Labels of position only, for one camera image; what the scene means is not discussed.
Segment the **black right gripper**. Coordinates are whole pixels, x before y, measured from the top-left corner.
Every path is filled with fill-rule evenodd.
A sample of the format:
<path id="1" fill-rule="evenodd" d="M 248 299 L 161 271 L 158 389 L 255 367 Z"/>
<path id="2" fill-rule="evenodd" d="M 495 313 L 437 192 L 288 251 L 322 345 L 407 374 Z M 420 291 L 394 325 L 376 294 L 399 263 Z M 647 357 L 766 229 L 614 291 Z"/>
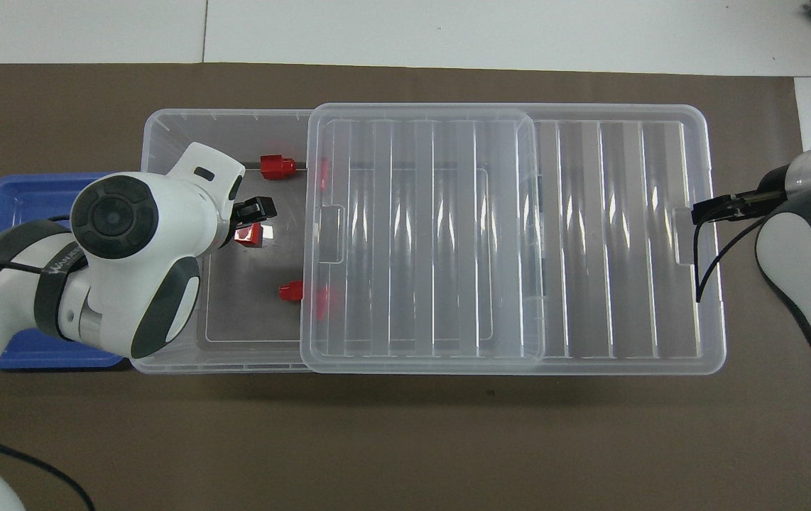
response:
<path id="1" fill-rule="evenodd" d="M 765 175 L 765 193 L 769 194 L 766 210 L 774 210 L 788 200 L 786 178 L 789 165 L 779 166 Z M 761 211 L 747 201 L 747 195 L 719 195 L 692 206 L 692 224 L 711 222 L 739 222 L 760 218 Z"/>

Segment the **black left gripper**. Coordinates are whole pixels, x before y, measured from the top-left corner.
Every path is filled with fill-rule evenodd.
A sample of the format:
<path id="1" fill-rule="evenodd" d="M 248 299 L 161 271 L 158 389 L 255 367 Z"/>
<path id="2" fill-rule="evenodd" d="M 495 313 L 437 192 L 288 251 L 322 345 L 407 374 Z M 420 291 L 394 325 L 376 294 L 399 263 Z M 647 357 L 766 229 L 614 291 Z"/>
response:
<path id="1" fill-rule="evenodd" d="M 238 229 L 239 222 L 263 222 L 269 218 L 278 216 L 278 210 L 271 197 L 251 197 L 250 199 L 236 203 L 238 189 L 244 177 L 236 177 L 232 188 L 228 194 L 230 204 L 228 227 L 223 246 L 227 245 L 234 238 L 234 233 Z"/>

